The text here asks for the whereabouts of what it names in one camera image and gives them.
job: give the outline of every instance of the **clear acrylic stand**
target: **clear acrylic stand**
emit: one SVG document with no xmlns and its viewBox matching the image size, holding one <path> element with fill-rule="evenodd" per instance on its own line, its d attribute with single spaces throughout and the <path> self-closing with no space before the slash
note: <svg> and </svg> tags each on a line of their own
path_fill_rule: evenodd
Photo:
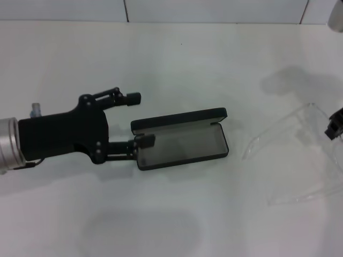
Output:
<svg viewBox="0 0 343 257">
<path fill-rule="evenodd" d="M 343 190 L 343 142 L 324 131 L 328 116 L 309 103 L 254 137 L 243 159 L 263 176 L 269 205 L 298 203 Z"/>
</svg>

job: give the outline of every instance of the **white wall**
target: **white wall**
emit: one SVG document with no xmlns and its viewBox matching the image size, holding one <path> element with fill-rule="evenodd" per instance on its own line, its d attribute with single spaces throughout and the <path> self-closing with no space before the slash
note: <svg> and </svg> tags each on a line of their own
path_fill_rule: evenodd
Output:
<svg viewBox="0 0 343 257">
<path fill-rule="evenodd" d="M 126 0 L 131 22 L 299 23 L 307 0 Z M 123 0 L 0 0 L 0 19 L 126 21 Z"/>
<path fill-rule="evenodd" d="M 336 0 L 309 0 L 302 24 L 325 24 Z"/>
<path fill-rule="evenodd" d="M 0 0 L 0 19 L 126 21 L 123 0 Z"/>
<path fill-rule="evenodd" d="M 299 23 L 307 0 L 126 0 L 133 22 Z"/>
</svg>

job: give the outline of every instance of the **tile grout line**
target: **tile grout line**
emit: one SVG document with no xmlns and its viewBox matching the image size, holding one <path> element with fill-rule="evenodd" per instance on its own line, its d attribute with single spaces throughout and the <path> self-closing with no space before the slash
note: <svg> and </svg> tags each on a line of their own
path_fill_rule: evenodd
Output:
<svg viewBox="0 0 343 257">
<path fill-rule="evenodd" d="M 307 0 L 306 6 L 305 6 L 305 9 L 304 9 L 304 12 L 302 13 L 302 17 L 301 17 L 301 20 L 300 20 L 299 24 L 302 24 L 302 20 L 304 19 L 304 16 L 305 16 L 305 13 L 306 13 L 306 10 L 307 10 L 307 6 L 309 5 L 309 2 L 310 2 L 310 0 Z"/>
<path fill-rule="evenodd" d="M 128 8 L 126 7 L 126 0 L 123 0 L 123 1 L 124 1 L 124 7 L 125 7 L 126 21 L 127 21 L 127 22 L 130 22 L 130 21 L 129 21 Z"/>
</svg>

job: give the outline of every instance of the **cable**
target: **cable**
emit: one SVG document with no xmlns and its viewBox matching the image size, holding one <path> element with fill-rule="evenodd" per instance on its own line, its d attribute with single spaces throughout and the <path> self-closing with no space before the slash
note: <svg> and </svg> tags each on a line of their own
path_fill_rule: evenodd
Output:
<svg viewBox="0 0 343 257">
<path fill-rule="evenodd" d="M 25 164 L 25 166 L 15 168 L 14 170 L 22 170 L 22 169 L 34 168 L 34 167 L 36 167 L 37 165 L 41 164 L 43 161 L 44 161 L 44 159 L 40 159 L 40 160 L 37 161 L 37 162 L 27 162 L 27 163 Z"/>
</svg>

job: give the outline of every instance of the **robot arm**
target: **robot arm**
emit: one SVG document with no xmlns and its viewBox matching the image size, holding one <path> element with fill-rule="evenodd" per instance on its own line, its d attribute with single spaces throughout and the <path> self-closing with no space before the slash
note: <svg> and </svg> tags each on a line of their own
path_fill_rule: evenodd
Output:
<svg viewBox="0 0 343 257">
<path fill-rule="evenodd" d="M 327 25 L 335 32 L 343 32 L 343 0 L 337 0 Z"/>
<path fill-rule="evenodd" d="M 128 142 L 109 142 L 104 110 L 121 105 L 140 104 L 139 93 L 124 96 L 119 88 L 95 95 L 82 95 L 78 105 L 63 114 L 17 121 L 0 120 L 0 171 L 31 168 L 26 162 L 82 152 L 94 164 L 106 161 L 135 160 L 138 148 L 153 147 L 154 135 L 135 137 Z"/>
</svg>

